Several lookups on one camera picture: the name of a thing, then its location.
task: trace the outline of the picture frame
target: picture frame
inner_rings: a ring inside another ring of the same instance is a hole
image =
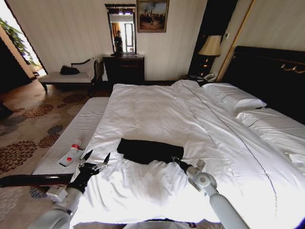
[[[166,32],[170,0],[137,0],[138,32]]]

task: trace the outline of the black bag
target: black bag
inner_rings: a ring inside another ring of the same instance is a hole
[[[121,138],[117,151],[120,154],[124,154],[125,159],[148,165],[153,160],[170,163],[173,161],[173,156],[181,160],[184,150],[181,146],[173,146],[161,142],[127,140]]]
[[[75,75],[77,73],[80,73],[77,68],[70,68],[68,66],[63,65],[61,67],[61,74],[62,75]]]

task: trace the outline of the bench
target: bench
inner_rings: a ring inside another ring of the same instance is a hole
[[[51,186],[68,184],[76,171],[79,160],[69,167],[59,165],[58,160],[65,155],[75,139],[81,140],[81,148],[85,149],[98,126],[109,97],[89,99],[73,118],[61,136],[49,149],[31,175],[13,175],[0,179],[0,187],[11,186]]]
[[[96,84],[99,84],[102,80],[104,74],[104,62],[102,59],[94,58],[93,69],[94,76],[92,79],[88,76],[86,72],[80,71],[78,74],[73,75],[61,75],[59,72],[51,72],[38,78],[38,81],[43,86],[44,90],[48,92],[47,84],[53,85],[77,85],[77,86],[87,86],[89,97],[92,98],[92,91]],[[82,63],[71,63],[72,67],[78,65],[84,65],[90,62],[90,59]]]

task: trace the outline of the carpet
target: carpet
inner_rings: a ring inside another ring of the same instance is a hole
[[[32,83],[0,94],[0,100],[13,114],[0,120],[0,177],[31,174],[49,148],[89,99],[83,88]],[[110,96],[98,91],[94,96]],[[25,229],[39,215],[51,209],[52,202],[34,187],[0,188],[0,228]],[[76,229],[118,229],[124,225],[90,223]],[[223,229],[206,220],[201,229]]]

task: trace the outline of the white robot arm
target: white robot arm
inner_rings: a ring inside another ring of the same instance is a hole
[[[67,189],[56,190],[57,193],[54,196],[57,201],[55,201],[53,209],[38,217],[28,229],[70,228],[70,221],[77,209],[80,197],[85,192],[89,179],[108,166],[110,154],[107,155],[103,163],[98,165],[85,163],[91,152],[87,153],[80,161],[79,169],[81,172],[72,183],[69,183]],[[210,204],[226,229],[249,229],[228,199],[218,193],[214,177],[202,172],[205,165],[202,160],[197,162],[197,167],[193,167],[177,157],[173,157],[173,161],[186,173],[189,177],[189,182],[198,191],[202,190],[210,197]]]
[[[216,190],[217,183],[215,178],[208,173],[202,172],[205,162],[198,160],[197,167],[189,165],[177,157],[173,157],[173,161],[189,177],[189,182],[198,190],[204,191],[210,197],[210,204],[214,212],[218,216],[222,225],[226,229],[249,229],[243,218],[238,214],[229,200],[218,193]]]
[[[89,179],[108,167],[110,153],[106,156],[103,163],[98,165],[85,163],[91,155],[92,150],[80,160],[80,173],[76,179],[69,183],[67,189],[54,189],[54,207],[38,217],[28,229],[69,229],[70,221],[77,209],[81,196]]]

